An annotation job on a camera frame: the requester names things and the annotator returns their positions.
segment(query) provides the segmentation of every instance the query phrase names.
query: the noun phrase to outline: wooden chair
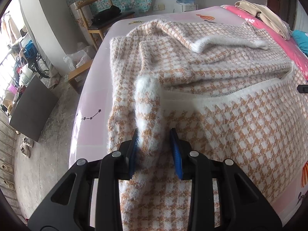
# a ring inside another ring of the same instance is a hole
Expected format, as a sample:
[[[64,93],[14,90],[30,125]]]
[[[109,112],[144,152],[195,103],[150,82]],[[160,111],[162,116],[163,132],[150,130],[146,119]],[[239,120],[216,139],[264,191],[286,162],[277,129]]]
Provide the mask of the wooden chair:
[[[98,1],[98,0],[86,0],[83,3],[81,3],[80,5],[78,5],[76,7],[76,10],[78,10],[80,12],[82,20],[84,21],[84,24],[85,24],[85,26],[86,26],[89,34],[90,34],[90,38],[91,38],[91,40],[94,44],[94,47],[96,48],[96,50],[98,50],[97,44],[96,44],[95,39],[94,39],[92,34],[98,33],[101,36],[102,40],[104,40],[104,31],[106,29],[110,28],[115,22],[120,21],[122,19],[134,18],[135,12],[125,11],[125,12],[120,13],[117,17],[115,17],[115,18],[113,18],[113,19],[111,19],[107,22],[104,22],[99,26],[89,26],[81,8],[84,7],[84,6],[90,5],[90,4],[92,4],[96,1]]]
[[[85,64],[81,65],[80,67],[76,68],[68,74],[68,82],[78,94],[81,94],[83,85],[81,84],[80,86],[79,83],[75,80],[75,78],[87,72],[90,69],[92,62],[93,60],[86,62]]]

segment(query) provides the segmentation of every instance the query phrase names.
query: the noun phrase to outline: concrete floor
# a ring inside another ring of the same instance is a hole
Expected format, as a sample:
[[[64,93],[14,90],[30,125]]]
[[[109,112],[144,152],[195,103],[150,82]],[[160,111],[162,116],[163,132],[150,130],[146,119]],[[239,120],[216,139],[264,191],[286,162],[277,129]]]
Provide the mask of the concrete floor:
[[[28,159],[20,152],[23,134],[16,142],[14,177],[19,207],[30,218],[47,193],[68,170],[70,140],[79,95],[60,80],[52,90],[59,98],[50,114],[39,141],[30,148]]]

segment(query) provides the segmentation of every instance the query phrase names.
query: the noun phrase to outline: shoe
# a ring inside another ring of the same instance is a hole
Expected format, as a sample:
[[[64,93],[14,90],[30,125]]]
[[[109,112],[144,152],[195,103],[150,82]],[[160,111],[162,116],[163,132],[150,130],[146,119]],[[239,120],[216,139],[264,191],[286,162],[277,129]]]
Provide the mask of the shoe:
[[[23,153],[25,157],[30,158],[30,150],[29,150],[28,145],[22,143],[20,145],[20,151]]]
[[[23,138],[23,143],[26,144],[29,147],[33,147],[34,141],[28,137]]]

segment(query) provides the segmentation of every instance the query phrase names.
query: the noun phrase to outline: houndstooth sweater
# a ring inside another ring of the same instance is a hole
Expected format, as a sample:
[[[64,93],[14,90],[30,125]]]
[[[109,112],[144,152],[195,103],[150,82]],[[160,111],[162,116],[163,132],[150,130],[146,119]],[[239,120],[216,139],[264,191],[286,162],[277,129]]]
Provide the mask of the houndstooth sweater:
[[[191,182],[175,175],[173,127],[208,158],[233,159],[269,202],[307,160],[306,81],[266,30],[156,20],[110,51],[109,151],[139,130],[135,175],[120,182],[124,230],[187,229]]]

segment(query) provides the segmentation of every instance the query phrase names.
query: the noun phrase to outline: wall outlet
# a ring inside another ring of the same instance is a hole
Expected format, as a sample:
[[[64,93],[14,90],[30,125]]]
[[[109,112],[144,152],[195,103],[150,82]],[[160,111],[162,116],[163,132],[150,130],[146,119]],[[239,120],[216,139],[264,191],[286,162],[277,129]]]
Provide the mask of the wall outlet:
[[[165,4],[158,4],[159,10],[165,10]]]

